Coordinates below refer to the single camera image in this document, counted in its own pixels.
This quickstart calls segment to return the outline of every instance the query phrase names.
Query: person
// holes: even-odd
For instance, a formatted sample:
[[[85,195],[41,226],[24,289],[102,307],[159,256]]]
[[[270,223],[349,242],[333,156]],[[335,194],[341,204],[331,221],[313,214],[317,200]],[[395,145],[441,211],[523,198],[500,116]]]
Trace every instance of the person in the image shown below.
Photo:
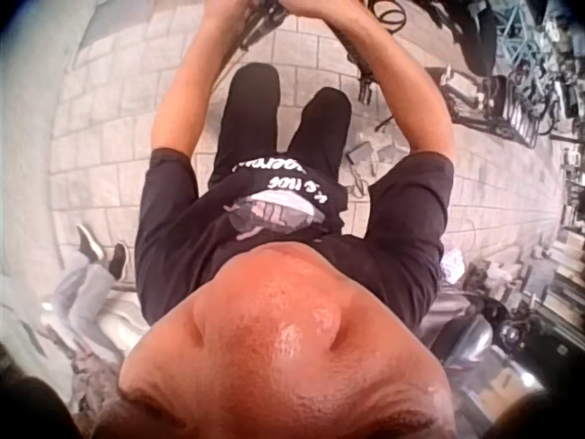
[[[190,165],[250,5],[205,0],[155,118],[136,238],[151,330],[93,437],[454,437],[441,364],[412,334],[435,295],[455,149],[426,73],[357,0],[281,0],[369,63],[411,154],[369,190],[364,239],[342,236],[336,179],[351,103],[325,88],[276,152],[277,70],[235,73],[210,190]]]
[[[83,224],[76,228],[80,246],[68,260],[51,296],[52,311],[82,348],[119,364],[124,355],[101,331],[96,319],[113,285],[124,276],[128,250],[125,243],[116,243],[106,269],[105,252],[95,237]]]

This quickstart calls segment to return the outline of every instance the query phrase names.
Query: black shoe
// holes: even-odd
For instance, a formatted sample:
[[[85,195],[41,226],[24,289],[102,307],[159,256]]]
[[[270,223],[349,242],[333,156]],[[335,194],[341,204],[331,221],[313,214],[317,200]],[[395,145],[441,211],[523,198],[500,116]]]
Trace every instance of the black shoe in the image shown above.
[[[113,257],[108,271],[116,281],[126,277],[125,269],[128,264],[128,247],[123,242],[118,242],[113,248]]]
[[[105,253],[95,237],[83,225],[78,224],[77,232],[80,234],[80,252],[85,254],[90,262],[97,262],[103,259]]]

